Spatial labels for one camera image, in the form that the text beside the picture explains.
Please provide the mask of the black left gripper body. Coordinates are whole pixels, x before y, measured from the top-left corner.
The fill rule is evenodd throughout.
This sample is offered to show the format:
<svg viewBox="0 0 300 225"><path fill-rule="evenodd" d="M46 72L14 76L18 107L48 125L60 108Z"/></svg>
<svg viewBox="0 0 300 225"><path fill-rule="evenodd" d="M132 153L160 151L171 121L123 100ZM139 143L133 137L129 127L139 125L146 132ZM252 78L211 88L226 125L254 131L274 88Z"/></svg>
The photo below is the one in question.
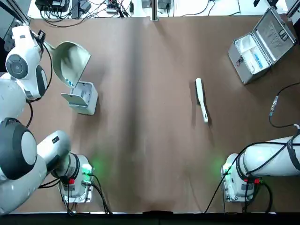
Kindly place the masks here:
<svg viewBox="0 0 300 225"><path fill-rule="evenodd" d="M40 44L43 44L45 41L46 33L42 30L39 30L38 34L36 35L36 41Z"/></svg>

